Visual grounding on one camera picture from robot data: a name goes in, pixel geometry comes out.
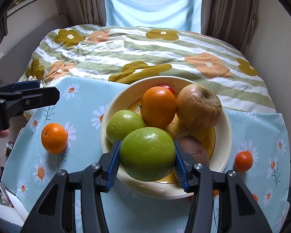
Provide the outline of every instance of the light blue tablecloth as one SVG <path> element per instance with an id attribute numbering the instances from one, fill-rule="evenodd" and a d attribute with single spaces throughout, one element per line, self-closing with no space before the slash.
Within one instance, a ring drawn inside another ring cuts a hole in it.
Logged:
<path id="1" fill-rule="evenodd" d="M 57 85 L 61 93 L 59 102 L 35 112 L 16 142 L 2 177 L 3 184 L 28 211 L 58 169 L 80 171 L 99 160 L 100 121 L 109 102 L 125 87 L 120 83 L 67 77 Z M 227 113 L 233 146 L 224 172 L 233 168 L 237 152 L 252 152 L 255 165 L 241 177 L 257 195 L 273 232 L 278 232 L 290 175 L 288 135 L 282 115 L 232 110 Z M 41 144 L 41 131 L 50 122 L 61 124 L 68 132 L 65 154 L 48 154 Z M 118 180 L 108 194 L 102 194 L 102 201 L 110 233 L 183 233 L 191 206 L 187 198 L 157 200 L 143 196 Z M 217 230 L 217 208 L 215 197 L 212 232 Z M 82 232 L 79 192 L 75 211 L 76 227 Z"/>

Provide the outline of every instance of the light blue cloth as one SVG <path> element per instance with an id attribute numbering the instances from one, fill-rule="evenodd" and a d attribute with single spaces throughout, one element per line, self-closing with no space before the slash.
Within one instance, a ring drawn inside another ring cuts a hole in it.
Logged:
<path id="1" fill-rule="evenodd" d="M 100 119 L 112 98 L 127 86 L 67 77 L 57 85 L 61 97 L 54 108 L 46 107 L 35 112 L 15 143 L 2 177 L 3 184 L 17 195 L 28 211 L 58 169 L 75 172 L 98 162 L 102 155 Z M 282 115 L 232 110 L 227 110 L 227 113 L 232 125 L 233 145 L 224 172 L 233 168 L 238 151 L 252 151 L 255 167 L 241 177 L 249 190 L 258 196 L 258 204 L 272 230 L 278 232 L 290 175 L 288 136 Z M 67 129 L 70 146 L 66 155 L 51 155 L 41 144 L 41 131 L 50 122 L 59 123 Z M 130 190 L 118 180 L 108 194 L 101 196 L 110 233 L 183 233 L 191 207 L 187 198 L 152 199 Z M 217 216 L 216 209 L 217 197 L 214 217 Z M 75 212 L 77 231 L 81 233 L 79 192 Z M 214 232 L 216 224 L 213 218 Z"/>
<path id="2" fill-rule="evenodd" d="M 107 26 L 173 28 L 200 33 L 202 0 L 105 0 Z"/>

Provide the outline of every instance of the gray headboard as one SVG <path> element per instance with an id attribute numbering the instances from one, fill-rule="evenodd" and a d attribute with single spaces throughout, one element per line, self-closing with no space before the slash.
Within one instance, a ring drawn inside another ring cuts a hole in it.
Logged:
<path id="1" fill-rule="evenodd" d="M 17 82 L 27 70 L 32 53 L 45 35 L 52 30 L 69 26 L 65 15 L 53 17 L 23 37 L 7 54 L 2 55 L 0 53 L 0 80 L 3 83 Z"/>

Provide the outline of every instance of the green apple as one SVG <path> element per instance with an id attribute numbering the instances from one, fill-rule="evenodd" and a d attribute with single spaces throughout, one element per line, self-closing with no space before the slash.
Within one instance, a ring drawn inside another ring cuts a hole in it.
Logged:
<path id="1" fill-rule="evenodd" d="M 111 144 L 114 144 L 117 139 L 123 141 L 129 133 L 145 126 L 142 117 L 137 113 L 131 110 L 120 110 L 111 117 L 107 125 L 107 138 Z"/>
<path id="2" fill-rule="evenodd" d="M 124 138 L 120 146 L 120 162 L 136 180 L 161 180 L 170 174 L 175 160 L 173 139 L 159 128 L 135 130 Z"/>

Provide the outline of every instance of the screw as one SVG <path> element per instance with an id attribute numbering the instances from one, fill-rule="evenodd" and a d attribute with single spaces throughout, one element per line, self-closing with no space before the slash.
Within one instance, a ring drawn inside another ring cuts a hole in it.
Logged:
<path id="1" fill-rule="evenodd" d="M 92 169 L 98 169 L 99 167 L 100 167 L 99 163 L 94 163 L 94 164 L 91 165 Z"/>
<path id="2" fill-rule="evenodd" d="M 57 172 L 57 175 L 58 176 L 64 176 L 66 174 L 66 170 L 59 170 L 58 172 Z"/>
<path id="3" fill-rule="evenodd" d="M 230 175 L 231 177 L 235 177 L 236 176 L 236 172 L 233 170 L 228 171 L 228 175 Z"/>
<path id="4" fill-rule="evenodd" d="M 203 168 L 203 165 L 201 163 L 196 163 L 194 165 L 194 168 L 196 168 L 196 169 L 202 169 Z"/>

